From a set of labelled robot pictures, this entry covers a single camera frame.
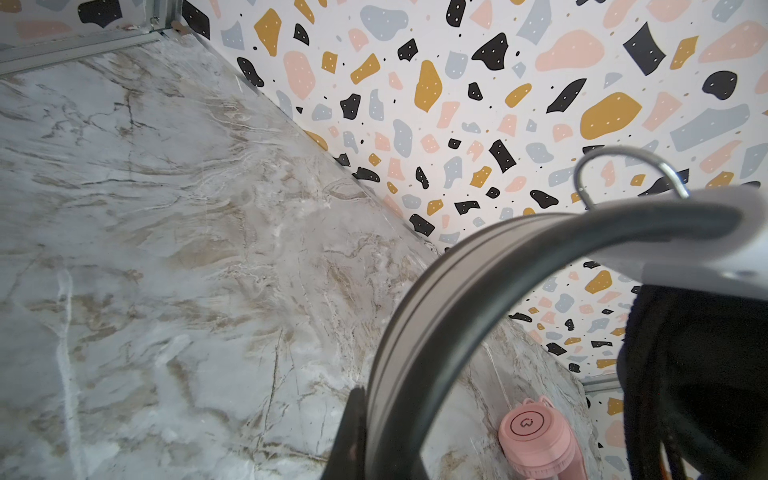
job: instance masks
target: gray marble slab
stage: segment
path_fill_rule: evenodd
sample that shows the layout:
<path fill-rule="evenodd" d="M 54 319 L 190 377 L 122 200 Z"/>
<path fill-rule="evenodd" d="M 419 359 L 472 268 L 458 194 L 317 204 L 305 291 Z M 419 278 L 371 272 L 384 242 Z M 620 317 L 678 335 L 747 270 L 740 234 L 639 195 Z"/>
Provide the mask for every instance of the gray marble slab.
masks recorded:
<path fill-rule="evenodd" d="M 318 478 L 436 258 L 189 37 L 0 80 L 0 232 L 3 478 Z M 549 392 L 588 424 L 522 331 L 488 345 L 510 402 Z M 481 354 L 446 405 L 485 430 L 461 468 L 507 475 Z M 450 448 L 430 468 L 454 475 Z"/>

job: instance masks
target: pink bottle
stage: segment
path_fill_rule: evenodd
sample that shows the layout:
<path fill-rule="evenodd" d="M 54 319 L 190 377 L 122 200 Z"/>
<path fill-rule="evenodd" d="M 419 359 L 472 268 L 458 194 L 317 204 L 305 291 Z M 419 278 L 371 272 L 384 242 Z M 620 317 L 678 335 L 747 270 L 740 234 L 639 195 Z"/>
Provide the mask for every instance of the pink bottle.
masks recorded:
<path fill-rule="evenodd" d="M 525 399 L 505 415 L 498 440 L 512 468 L 529 478 L 587 480 L 571 426 L 543 395 L 538 402 Z"/>

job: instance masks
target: metal loop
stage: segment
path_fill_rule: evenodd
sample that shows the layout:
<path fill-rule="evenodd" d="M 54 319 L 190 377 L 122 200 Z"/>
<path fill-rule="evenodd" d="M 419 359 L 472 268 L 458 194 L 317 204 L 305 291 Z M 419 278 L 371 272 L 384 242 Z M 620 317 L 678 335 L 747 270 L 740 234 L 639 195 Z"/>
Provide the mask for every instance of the metal loop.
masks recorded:
<path fill-rule="evenodd" d="M 584 189 L 584 184 L 581 182 L 581 171 L 588 161 L 603 155 L 626 155 L 628 157 L 637 158 L 639 161 L 649 164 L 660 171 L 661 174 L 667 178 L 667 181 L 677 193 L 678 197 L 690 197 L 690 191 L 688 191 L 680 177 L 677 176 L 677 172 L 674 168 L 655 153 L 636 147 L 601 147 L 587 152 L 576 163 L 576 168 L 574 169 L 574 186 L 576 187 L 576 192 L 579 197 L 584 201 L 587 210 L 594 208 L 594 203 L 592 203 L 592 199 L 589 194 L 587 194 L 587 191 Z"/>

